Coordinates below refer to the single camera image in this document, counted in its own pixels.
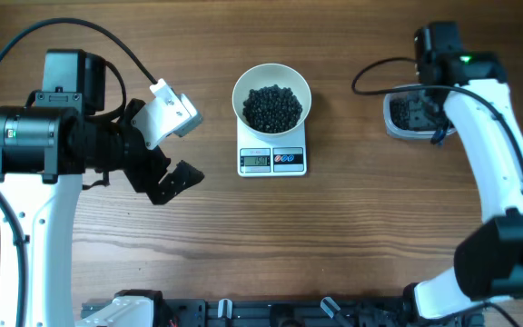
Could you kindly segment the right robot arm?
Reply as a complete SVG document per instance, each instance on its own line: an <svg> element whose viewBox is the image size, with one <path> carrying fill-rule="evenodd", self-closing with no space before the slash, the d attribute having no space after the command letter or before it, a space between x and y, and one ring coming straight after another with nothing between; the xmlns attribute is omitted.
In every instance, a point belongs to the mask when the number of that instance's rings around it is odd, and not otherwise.
<svg viewBox="0 0 523 327"><path fill-rule="evenodd" d="M419 317L439 320L523 297L523 136L494 53L465 50L451 22L420 28L415 49L419 80L459 134L482 210L452 268L414 288Z"/></svg>

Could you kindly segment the pink scoop blue handle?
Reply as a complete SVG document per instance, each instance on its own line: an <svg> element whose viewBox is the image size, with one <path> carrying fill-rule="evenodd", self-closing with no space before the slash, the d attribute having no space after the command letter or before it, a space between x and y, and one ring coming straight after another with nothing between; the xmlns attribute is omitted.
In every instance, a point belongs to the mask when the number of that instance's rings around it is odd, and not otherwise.
<svg viewBox="0 0 523 327"><path fill-rule="evenodd" d="M430 139L430 143L433 145L441 145L449 130L449 124L443 124L440 126Z"/></svg>

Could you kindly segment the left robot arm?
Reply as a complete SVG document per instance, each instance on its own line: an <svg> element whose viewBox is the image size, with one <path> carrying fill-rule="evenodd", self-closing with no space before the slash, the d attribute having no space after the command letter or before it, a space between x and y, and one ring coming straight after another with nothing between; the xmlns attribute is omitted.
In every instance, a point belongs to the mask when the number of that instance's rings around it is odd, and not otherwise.
<svg viewBox="0 0 523 327"><path fill-rule="evenodd" d="M71 326L75 209L93 169L101 185L121 171L137 193L163 205L198 184L202 173L172 163L160 149L202 115L165 81L153 100L124 99L104 111L113 66L82 50L51 50L42 87L23 106L0 107L0 324Z"/></svg>

